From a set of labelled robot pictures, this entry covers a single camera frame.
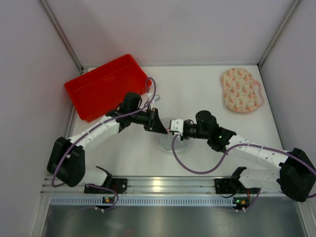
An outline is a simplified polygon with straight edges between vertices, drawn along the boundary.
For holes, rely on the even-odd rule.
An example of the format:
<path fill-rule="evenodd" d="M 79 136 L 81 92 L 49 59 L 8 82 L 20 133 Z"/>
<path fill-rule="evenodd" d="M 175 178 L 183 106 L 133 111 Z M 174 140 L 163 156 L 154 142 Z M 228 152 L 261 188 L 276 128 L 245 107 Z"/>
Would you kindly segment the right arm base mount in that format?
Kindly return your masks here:
<path fill-rule="evenodd" d="M 239 180 L 233 178 L 214 179 L 216 194 L 257 194 L 259 188 L 246 188 Z"/>

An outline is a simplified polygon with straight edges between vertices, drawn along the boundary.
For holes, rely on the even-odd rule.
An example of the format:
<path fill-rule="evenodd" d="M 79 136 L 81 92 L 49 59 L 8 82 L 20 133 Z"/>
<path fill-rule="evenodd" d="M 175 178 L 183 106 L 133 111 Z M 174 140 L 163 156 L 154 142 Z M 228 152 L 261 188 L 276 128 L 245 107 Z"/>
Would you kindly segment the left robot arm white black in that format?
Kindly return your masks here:
<path fill-rule="evenodd" d="M 153 108 L 153 103 L 160 96 L 149 93 L 148 97 L 148 102 L 140 108 L 141 96 L 129 92 L 117 109 L 109 111 L 92 127 L 70 138 L 58 138 L 47 165 L 47 171 L 52 174 L 53 179 L 59 179 L 69 187 L 92 184 L 108 188 L 111 173 L 98 166 L 88 167 L 85 157 L 106 139 L 133 123 L 142 125 L 145 131 L 167 134 L 158 110 Z"/>

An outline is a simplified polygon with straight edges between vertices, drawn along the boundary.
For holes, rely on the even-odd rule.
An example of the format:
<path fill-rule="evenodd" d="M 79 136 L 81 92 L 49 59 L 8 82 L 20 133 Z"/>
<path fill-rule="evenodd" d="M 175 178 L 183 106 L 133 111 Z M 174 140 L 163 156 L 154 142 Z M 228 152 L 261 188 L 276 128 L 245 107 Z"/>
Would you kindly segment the white mesh laundry bag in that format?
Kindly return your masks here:
<path fill-rule="evenodd" d="M 172 141 L 173 141 L 173 135 L 171 132 L 169 132 L 169 129 L 167 128 L 167 133 L 157 133 L 157 146 L 160 150 L 171 153 L 173 150 L 175 152 L 182 152 L 186 150 L 190 142 L 188 140 L 181 141 L 179 138 L 174 142 L 174 148 L 172 148 Z"/>

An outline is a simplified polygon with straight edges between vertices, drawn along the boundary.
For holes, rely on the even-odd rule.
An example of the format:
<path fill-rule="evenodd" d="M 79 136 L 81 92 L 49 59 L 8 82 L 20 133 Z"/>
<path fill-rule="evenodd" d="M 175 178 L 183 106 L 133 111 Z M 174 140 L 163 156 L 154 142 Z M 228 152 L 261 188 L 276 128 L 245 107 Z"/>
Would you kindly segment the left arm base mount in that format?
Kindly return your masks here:
<path fill-rule="evenodd" d="M 118 194 L 123 194 L 127 190 L 128 179 L 126 178 L 110 178 L 102 185 L 102 187 L 111 189 Z M 111 194 L 112 192 L 93 187 L 85 187 L 85 194 Z"/>

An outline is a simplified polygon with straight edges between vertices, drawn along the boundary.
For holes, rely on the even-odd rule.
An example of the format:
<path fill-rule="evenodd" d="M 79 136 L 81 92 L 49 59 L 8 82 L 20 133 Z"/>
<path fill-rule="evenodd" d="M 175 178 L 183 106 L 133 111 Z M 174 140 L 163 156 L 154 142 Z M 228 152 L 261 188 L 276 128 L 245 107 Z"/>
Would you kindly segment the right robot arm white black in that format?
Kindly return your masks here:
<path fill-rule="evenodd" d="M 306 153 L 298 148 L 278 150 L 253 143 L 235 132 L 220 127 L 209 111 L 196 114 L 196 121 L 180 122 L 181 139 L 205 139 L 208 146 L 223 153 L 252 162 L 260 169 L 238 167 L 231 175 L 233 185 L 282 192 L 288 198 L 305 202 L 312 198 L 316 169 Z"/>

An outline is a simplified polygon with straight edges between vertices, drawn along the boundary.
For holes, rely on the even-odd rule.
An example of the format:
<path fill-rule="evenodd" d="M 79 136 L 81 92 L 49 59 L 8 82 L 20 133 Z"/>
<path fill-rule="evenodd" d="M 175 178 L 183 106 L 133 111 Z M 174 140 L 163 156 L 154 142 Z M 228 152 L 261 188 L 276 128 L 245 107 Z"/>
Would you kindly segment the floral pink laundry bag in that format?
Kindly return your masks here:
<path fill-rule="evenodd" d="M 244 68 L 231 68 L 221 76 L 225 106 L 237 113 L 250 113 L 264 104 L 260 83 Z"/>

